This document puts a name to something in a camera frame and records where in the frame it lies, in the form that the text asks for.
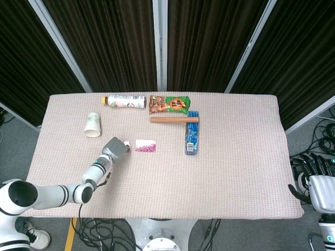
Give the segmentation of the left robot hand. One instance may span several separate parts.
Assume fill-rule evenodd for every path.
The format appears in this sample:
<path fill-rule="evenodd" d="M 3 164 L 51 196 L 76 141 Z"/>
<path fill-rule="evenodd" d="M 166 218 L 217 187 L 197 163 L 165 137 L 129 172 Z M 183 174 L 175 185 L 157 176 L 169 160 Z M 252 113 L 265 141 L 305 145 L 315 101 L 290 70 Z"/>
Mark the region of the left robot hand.
<path fill-rule="evenodd" d="M 126 145 L 117 137 L 113 137 L 102 149 L 102 154 L 109 155 L 113 161 L 119 160 L 123 157 L 129 149 Z"/>

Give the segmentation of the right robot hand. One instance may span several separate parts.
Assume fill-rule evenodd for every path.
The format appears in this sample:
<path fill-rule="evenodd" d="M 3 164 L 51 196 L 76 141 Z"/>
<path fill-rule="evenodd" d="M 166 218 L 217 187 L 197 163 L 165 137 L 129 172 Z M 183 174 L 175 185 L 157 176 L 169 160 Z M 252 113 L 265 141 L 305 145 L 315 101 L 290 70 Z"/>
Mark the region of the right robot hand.
<path fill-rule="evenodd" d="M 310 204 L 321 214 L 334 214 L 334 172 L 331 170 L 331 160 L 320 155 L 300 154 L 292 158 L 293 164 L 303 171 L 303 181 L 306 185 L 303 193 L 289 184 L 291 194 L 298 200 Z"/>

